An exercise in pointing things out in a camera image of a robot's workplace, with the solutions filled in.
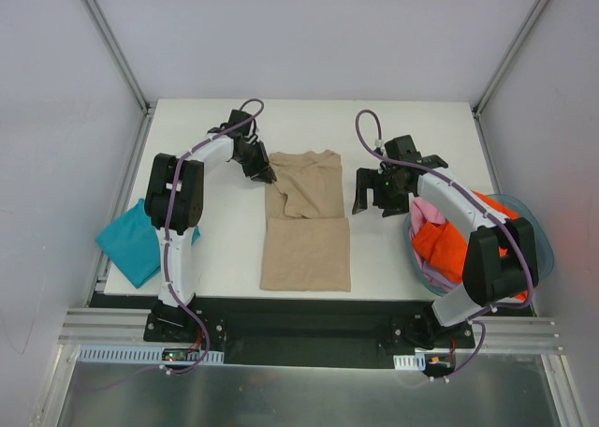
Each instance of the pink cloth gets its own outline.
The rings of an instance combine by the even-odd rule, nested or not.
[[[414,235],[418,234],[427,221],[433,224],[444,224],[447,220],[439,210],[423,198],[412,199],[410,207],[412,216],[412,230]]]
[[[427,221],[440,225],[446,222],[446,218],[430,202],[427,202],[423,198],[414,198],[412,199],[412,204],[410,206],[410,221],[412,224],[410,227],[410,240],[413,240]],[[431,264],[422,258],[416,251],[414,251],[414,256],[416,257],[420,270],[422,270],[425,278],[432,285],[440,287],[447,292],[451,291],[451,289],[456,286],[452,282],[449,282],[444,275],[433,268]]]

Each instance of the laundry basket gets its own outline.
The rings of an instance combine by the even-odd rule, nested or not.
[[[501,203],[504,207],[513,210],[520,216],[526,218],[533,225],[539,281],[546,278],[553,270],[553,251],[551,250],[551,245],[549,244],[545,232],[541,229],[541,226],[539,226],[539,223],[536,221],[531,211],[528,209],[528,207],[526,207],[526,205],[524,205],[523,202],[509,195],[489,195],[489,198],[494,199]],[[408,255],[410,257],[412,266],[414,267],[414,271],[416,272],[416,276],[422,282],[422,285],[428,288],[430,292],[438,296],[444,296],[447,294],[447,291],[444,288],[437,287],[429,282],[418,266],[418,262],[416,261],[416,251],[414,251],[414,248],[412,247],[412,241],[410,240],[411,226],[412,220],[411,216],[408,214],[403,222],[403,238],[405,239],[405,245],[409,250]]]

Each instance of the white tabletop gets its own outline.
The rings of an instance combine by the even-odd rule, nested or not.
[[[198,296],[238,298],[311,298],[346,300],[430,300],[434,296],[417,280],[402,237],[404,215],[381,217],[381,210],[351,214],[357,168],[378,167],[360,145],[354,118],[361,109],[376,111],[385,140],[412,135],[423,155],[437,154],[471,188],[491,193],[492,186],[475,123],[467,103],[267,100],[258,118],[260,138],[268,153],[292,154],[330,149],[343,164],[343,199],[351,231],[352,291],[266,291],[259,287],[266,230],[264,184],[243,176],[235,162],[206,177],[201,238],[193,246]],[[139,164],[129,207],[145,198],[153,158],[180,154],[206,131],[228,119],[241,100],[161,99]],[[254,110],[255,105],[247,110]],[[363,117],[367,141],[376,130]],[[135,289],[110,266],[106,294],[157,295],[160,274]]]

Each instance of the teal cloth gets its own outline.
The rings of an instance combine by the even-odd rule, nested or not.
[[[141,287],[160,271],[160,245],[150,216],[143,210],[144,200],[112,221],[95,239],[135,288]],[[199,238],[194,229],[192,243]]]

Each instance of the white wall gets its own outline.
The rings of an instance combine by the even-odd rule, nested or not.
[[[469,101],[534,0],[98,0],[146,96]]]
[[[599,5],[554,0],[483,113],[504,192],[545,228],[555,272],[537,292],[560,320],[577,386],[599,422]]]
[[[0,0],[0,425],[82,304],[140,111],[80,0]]]

